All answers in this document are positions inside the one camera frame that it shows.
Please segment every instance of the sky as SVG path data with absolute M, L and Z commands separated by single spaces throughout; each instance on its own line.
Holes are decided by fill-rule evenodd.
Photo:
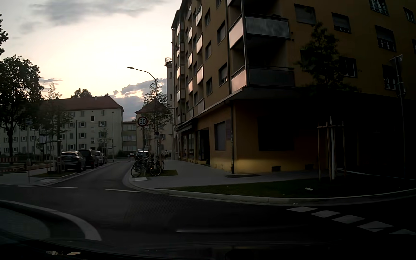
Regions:
M 165 57 L 180 0 L 0 0 L 9 34 L 1 58 L 18 55 L 56 84 L 61 98 L 78 88 L 111 95 L 132 120 L 152 77 L 166 92 Z

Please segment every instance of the asphalt road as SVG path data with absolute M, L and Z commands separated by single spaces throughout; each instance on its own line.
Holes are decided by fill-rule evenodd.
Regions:
M 0 186 L 0 199 L 77 216 L 95 227 L 104 243 L 117 247 L 219 241 L 390 239 L 408 236 L 389 234 L 402 228 L 416 233 L 416 197 L 372 204 L 314 207 L 315 210 L 297 212 L 284 206 L 227 203 L 133 191 L 123 184 L 130 167 L 129 162 L 109 163 L 51 186 Z M 330 210 L 334 212 L 333 216 L 311 214 L 321 210 Z M 345 215 L 364 220 L 352 224 L 332 220 Z M 379 232 L 357 227 L 373 221 L 394 227 Z

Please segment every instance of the bicycle wheel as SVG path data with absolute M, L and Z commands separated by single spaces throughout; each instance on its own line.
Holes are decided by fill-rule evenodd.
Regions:
M 158 164 L 154 164 L 150 167 L 149 172 L 153 176 L 158 176 L 161 173 L 161 167 Z
M 131 175 L 136 178 L 141 174 L 141 164 L 135 163 L 131 168 Z

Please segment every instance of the apartment building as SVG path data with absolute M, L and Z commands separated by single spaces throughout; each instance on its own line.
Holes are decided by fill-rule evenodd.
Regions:
M 124 109 L 112 97 L 81 97 L 50 100 L 57 102 L 70 113 L 72 120 L 63 128 L 61 151 L 79 149 L 101 149 L 105 154 L 116 154 L 122 143 L 122 121 Z M 57 153 L 57 142 L 50 143 L 43 130 L 16 127 L 13 135 L 13 154 L 40 154 L 38 140 L 44 145 L 44 154 Z M 0 155 L 9 155 L 9 140 L 4 129 L 0 129 Z
M 122 151 L 137 153 L 137 121 L 122 122 Z
M 400 165 L 389 60 L 403 54 L 405 118 L 414 125 L 415 0 L 183 0 L 171 26 L 178 156 L 237 174 L 317 169 L 316 127 L 329 115 L 297 101 L 295 89 L 312 83 L 296 62 L 318 21 L 339 39 L 344 81 L 360 89 L 335 102 L 348 167 Z M 406 136 L 408 156 L 416 156 L 416 128 Z

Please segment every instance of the speed limit sign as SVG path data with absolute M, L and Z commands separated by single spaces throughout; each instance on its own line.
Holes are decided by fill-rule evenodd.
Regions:
M 139 117 L 137 119 L 137 125 L 140 126 L 140 127 L 147 126 L 148 122 L 149 121 L 147 120 L 147 117 L 144 117 L 144 116 Z

